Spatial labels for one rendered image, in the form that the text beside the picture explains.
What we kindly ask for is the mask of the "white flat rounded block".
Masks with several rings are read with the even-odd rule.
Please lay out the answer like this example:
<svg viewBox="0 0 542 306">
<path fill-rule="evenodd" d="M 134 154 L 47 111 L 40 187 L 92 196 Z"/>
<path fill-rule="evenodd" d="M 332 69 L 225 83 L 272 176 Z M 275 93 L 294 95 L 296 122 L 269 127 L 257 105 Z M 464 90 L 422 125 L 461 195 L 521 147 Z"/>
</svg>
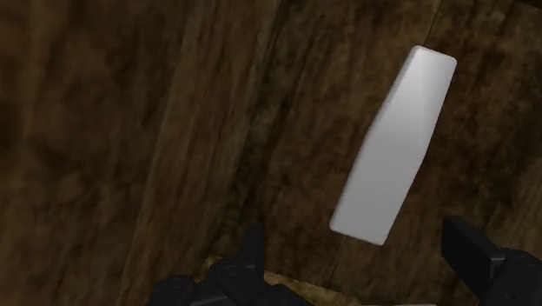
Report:
<svg viewBox="0 0 542 306">
<path fill-rule="evenodd" d="M 383 245 L 425 158 L 453 79 L 454 57 L 413 47 L 372 121 L 330 230 Z"/>
</svg>

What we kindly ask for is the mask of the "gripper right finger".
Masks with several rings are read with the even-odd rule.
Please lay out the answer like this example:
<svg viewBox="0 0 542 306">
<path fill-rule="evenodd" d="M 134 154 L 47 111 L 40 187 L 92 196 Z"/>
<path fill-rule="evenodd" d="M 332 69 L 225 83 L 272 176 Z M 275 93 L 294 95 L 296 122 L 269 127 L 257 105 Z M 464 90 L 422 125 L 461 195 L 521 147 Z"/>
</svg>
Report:
<svg viewBox="0 0 542 306">
<path fill-rule="evenodd" d="M 459 216 L 445 216 L 441 255 L 479 306 L 542 306 L 542 261 L 501 248 Z"/>
</svg>

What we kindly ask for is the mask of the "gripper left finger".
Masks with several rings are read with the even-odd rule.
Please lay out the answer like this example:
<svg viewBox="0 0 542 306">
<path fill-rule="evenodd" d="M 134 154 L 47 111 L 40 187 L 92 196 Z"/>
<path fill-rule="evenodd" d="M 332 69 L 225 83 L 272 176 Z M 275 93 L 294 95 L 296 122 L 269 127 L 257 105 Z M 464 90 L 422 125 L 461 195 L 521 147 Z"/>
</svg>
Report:
<svg viewBox="0 0 542 306">
<path fill-rule="evenodd" d="M 252 225 L 234 257 L 214 262 L 196 281 L 191 276 L 168 276 L 157 282 L 145 306 L 312 306 L 283 284 L 264 278 L 264 230 Z"/>
</svg>

